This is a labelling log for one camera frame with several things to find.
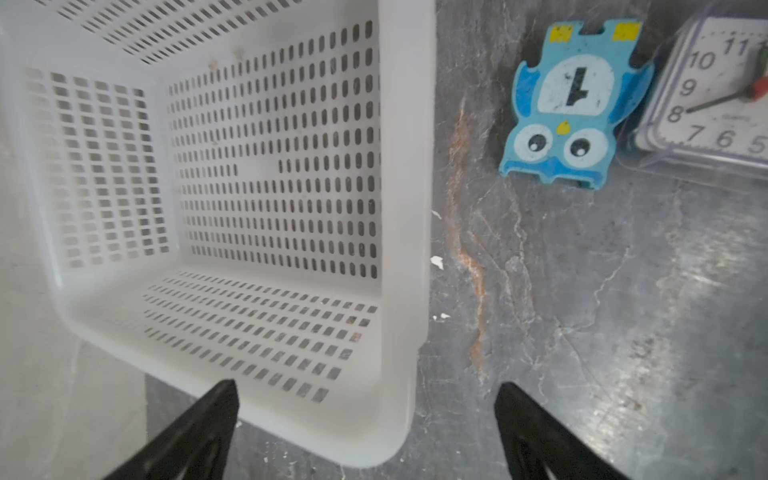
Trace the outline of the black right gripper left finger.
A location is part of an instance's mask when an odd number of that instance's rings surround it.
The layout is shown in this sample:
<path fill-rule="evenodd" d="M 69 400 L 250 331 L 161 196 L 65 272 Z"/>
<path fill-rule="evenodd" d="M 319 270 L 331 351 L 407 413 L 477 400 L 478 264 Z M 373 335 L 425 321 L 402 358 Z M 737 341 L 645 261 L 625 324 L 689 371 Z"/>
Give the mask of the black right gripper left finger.
<path fill-rule="evenodd" d="M 236 382 L 218 382 L 109 479 L 221 479 L 239 411 Z"/>

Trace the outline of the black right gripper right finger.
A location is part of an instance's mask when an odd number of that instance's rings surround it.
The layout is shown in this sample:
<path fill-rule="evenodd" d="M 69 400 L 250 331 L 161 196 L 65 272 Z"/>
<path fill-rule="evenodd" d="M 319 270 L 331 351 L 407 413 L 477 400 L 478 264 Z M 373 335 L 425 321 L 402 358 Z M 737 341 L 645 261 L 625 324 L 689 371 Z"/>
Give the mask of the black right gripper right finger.
<path fill-rule="evenodd" d="M 514 479 L 626 477 L 512 382 L 499 386 L 494 414 Z"/>

